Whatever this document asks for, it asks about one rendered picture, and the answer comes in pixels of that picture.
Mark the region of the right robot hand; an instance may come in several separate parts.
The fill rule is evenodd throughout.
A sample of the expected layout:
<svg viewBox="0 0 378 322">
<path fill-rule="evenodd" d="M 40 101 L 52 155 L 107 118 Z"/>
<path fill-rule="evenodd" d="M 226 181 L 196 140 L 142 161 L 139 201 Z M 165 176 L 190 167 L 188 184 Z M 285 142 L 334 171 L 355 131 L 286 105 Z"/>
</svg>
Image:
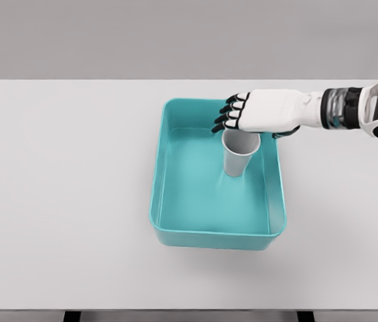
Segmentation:
<svg viewBox="0 0 378 322">
<path fill-rule="evenodd" d="M 225 101 L 214 120 L 212 133 L 236 129 L 247 133 L 290 136 L 300 129 L 295 112 L 302 93 L 289 89 L 255 89 Z"/>
</svg>

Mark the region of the white paper cup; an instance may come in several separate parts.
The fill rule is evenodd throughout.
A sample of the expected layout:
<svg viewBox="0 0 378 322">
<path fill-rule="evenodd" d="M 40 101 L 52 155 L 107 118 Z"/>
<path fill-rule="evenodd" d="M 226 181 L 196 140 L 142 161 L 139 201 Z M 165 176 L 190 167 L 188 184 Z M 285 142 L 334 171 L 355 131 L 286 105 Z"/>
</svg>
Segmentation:
<svg viewBox="0 0 378 322">
<path fill-rule="evenodd" d="M 222 134 L 224 149 L 223 170 L 232 177 L 241 176 L 252 156 L 261 145 L 258 133 L 226 129 Z"/>
</svg>

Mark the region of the teal plastic basket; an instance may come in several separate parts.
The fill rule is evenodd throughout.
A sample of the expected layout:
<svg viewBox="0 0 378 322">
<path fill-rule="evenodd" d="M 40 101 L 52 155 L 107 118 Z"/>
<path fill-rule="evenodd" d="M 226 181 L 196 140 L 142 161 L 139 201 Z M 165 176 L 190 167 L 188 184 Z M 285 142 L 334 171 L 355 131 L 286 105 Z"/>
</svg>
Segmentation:
<svg viewBox="0 0 378 322">
<path fill-rule="evenodd" d="M 277 142 L 261 145 L 241 176 L 223 170 L 212 133 L 222 99 L 173 98 L 162 109 L 149 219 L 167 246 L 264 250 L 287 225 Z"/>
</svg>

